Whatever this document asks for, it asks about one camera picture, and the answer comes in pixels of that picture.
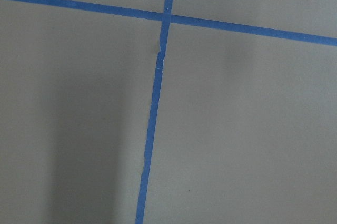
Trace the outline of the blue tape line lengthwise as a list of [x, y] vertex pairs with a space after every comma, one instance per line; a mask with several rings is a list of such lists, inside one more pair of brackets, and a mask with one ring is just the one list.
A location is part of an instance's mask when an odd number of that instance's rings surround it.
[[144, 148], [143, 171], [141, 174], [140, 187], [138, 191], [138, 200], [137, 200], [137, 208], [136, 208], [136, 215], [135, 215], [136, 224], [142, 224], [144, 221], [148, 181], [150, 177], [153, 145], [154, 145], [154, 138], [155, 138], [156, 119], [157, 119], [158, 106], [159, 106], [159, 101], [160, 101], [161, 84], [162, 84], [162, 77], [163, 77], [164, 60], [166, 56], [167, 40], [169, 36], [169, 28], [170, 28], [170, 22], [171, 22], [172, 5], [173, 5], [173, 0], [164, 1], [164, 8], [163, 8], [163, 14], [162, 14], [162, 21], [161, 21], [161, 31], [160, 31], [160, 36], [159, 36], [159, 51], [158, 51], [157, 59], [156, 59], [154, 82], [153, 82], [152, 97], [151, 97], [151, 106], [150, 106], [150, 113], [149, 113], [148, 127], [147, 127], [147, 134], [146, 134], [146, 141], [145, 141], [145, 148]]

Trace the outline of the blue tape line crosswise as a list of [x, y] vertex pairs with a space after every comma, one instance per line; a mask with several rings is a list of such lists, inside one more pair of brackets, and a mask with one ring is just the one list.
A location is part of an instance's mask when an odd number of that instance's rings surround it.
[[[158, 13], [158, 12], [144, 11], [140, 9], [132, 9], [132, 8], [112, 6], [112, 5], [95, 4], [95, 3], [88, 3], [88, 2], [81, 2], [81, 1], [74, 1], [74, 0], [9, 0], [9, 1], [18, 1], [18, 2], [25, 2], [25, 3], [32, 3], [32, 4], [54, 6], [54, 7], [70, 8], [70, 9], [77, 9], [77, 10], [88, 11], [88, 12], [97, 12], [97, 13], [104, 13], [104, 14], [110, 14], [110, 15], [141, 18], [141, 19], [152, 20], [152, 21], [161, 21], [164, 17], [163, 13]], [[272, 29], [272, 28], [243, 25], [243, 24], [236, 24], [236, 23], [229, 23], [229, 22], [207, 20], [203, 18], [187, 17], [187, 16], [181, 16], [181, 15], [171, 15], [170, 22], [174, 24], [205, 27], [205, 28], [211, 28], [211, 29], [216, 29], [216, 30], [225, 30], [225, 31], [230, 31], [230, 32], [253, 34], [253, 35], [281, 38], [281, 39], [328, 45], [328, 46], [336, 46], [336, 38], [333, 38], [333, 37], [277, 30], [277, 29]]]

